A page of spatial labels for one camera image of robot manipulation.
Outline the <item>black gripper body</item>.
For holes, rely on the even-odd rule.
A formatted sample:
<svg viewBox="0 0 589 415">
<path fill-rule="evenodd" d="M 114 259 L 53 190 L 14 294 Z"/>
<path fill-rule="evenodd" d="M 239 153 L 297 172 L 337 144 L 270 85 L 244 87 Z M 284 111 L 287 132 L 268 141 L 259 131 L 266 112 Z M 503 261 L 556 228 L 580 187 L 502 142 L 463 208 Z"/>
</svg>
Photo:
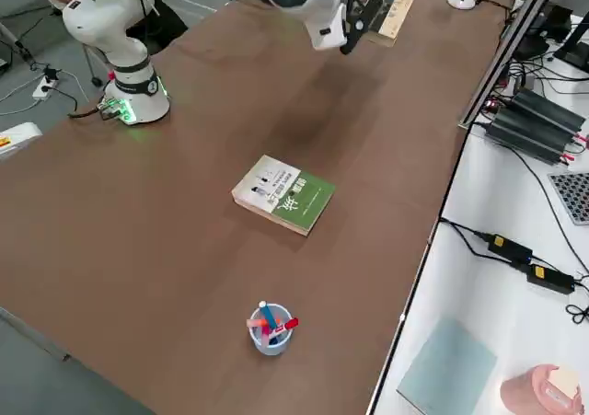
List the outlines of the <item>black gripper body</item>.
<svg viewBox="0 0 589 415">
<path fill-rule="evenodd" d="M 364 11 L 362 0 L 346 0 L 345 10 L 345 31 L 362 31 L 364 23 L 361 20 L 361 14 Z"/>
</svg>

